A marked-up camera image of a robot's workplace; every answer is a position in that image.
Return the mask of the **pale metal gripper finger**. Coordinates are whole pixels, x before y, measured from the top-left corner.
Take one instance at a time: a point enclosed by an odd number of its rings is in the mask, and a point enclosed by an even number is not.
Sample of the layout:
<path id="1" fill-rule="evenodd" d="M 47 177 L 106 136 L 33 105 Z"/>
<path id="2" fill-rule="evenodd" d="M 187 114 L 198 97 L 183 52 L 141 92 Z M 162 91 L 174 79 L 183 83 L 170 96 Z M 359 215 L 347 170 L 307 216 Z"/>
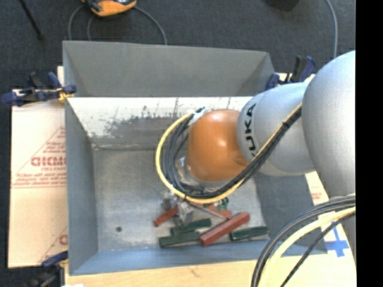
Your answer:
<path id="1" fill-rule="evenodd" d="M 178 222 L 180 224 L 188 224 L 193 219 L 193 208 L 186 201 L 182 201 L 178 203 Z"/>
<path id="2" fill-rule="evenodd" d="M 172 191 L 163 190 L 160 195 L 163 210 L 169 210 L 178 203 L 178 197 Z"/>

